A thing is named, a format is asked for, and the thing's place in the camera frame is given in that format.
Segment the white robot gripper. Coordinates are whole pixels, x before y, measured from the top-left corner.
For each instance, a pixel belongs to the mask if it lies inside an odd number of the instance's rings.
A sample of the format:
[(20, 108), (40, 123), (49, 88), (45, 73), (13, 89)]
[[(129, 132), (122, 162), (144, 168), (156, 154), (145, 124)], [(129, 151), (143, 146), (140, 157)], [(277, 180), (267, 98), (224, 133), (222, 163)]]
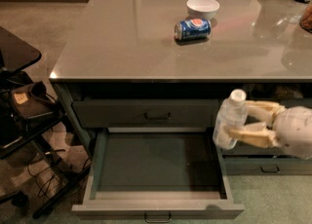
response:
[(308, 160), (312, 158), (312, 110), (303, 106), (286, 109), (272, 101), (247, 100), (251, 117), (273, 124), (273, 130), (229, 130), (229, 135), (259, 148), (280, 147), (289, 156)]

